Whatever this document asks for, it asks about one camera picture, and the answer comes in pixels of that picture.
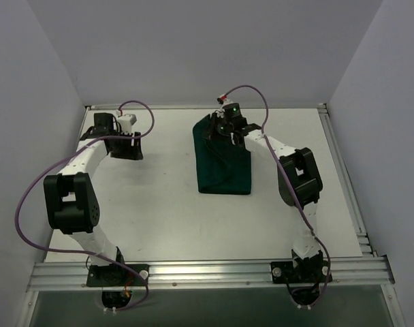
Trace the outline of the green surgical cloth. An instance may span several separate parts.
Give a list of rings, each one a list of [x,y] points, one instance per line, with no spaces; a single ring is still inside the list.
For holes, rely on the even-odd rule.
[[[197,188],[200,193],[241,195],[251,193],[251,154],[242,147],[206,138],[210,115],[192,129]]]

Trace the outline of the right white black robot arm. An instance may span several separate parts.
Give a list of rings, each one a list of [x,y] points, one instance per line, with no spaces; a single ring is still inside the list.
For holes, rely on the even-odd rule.
[[[287,146],[266,135],[263,127],[247,122],[238,103],[226,97],[218,102],[220,108],[210,115],[207,139],[226,141],[264,159],[275,160],[278,192],[294,220],[291,272],[299,281],[309,280],[316,273],[315,263],[323,264],[323,246],[315,227],[323,183],[313,152],[306,147]]]

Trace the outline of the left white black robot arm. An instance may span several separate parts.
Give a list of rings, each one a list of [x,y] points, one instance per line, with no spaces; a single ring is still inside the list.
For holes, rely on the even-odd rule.
[[[91,181],[101,161],[107,156],[142,160],[141,142],[132,131],[134,114],[94,114],[93,125],[80,137],[81,151],[58,174],[44,178],[44,195],[50,227],[70,236],[83,251],[93,253],[91,264],[104,266],[102,278],[110,285],[120,285],[127,276],[121,250],[108,239],[99,225],[100,207]],[[109,258],[115,262],[103,260]]]

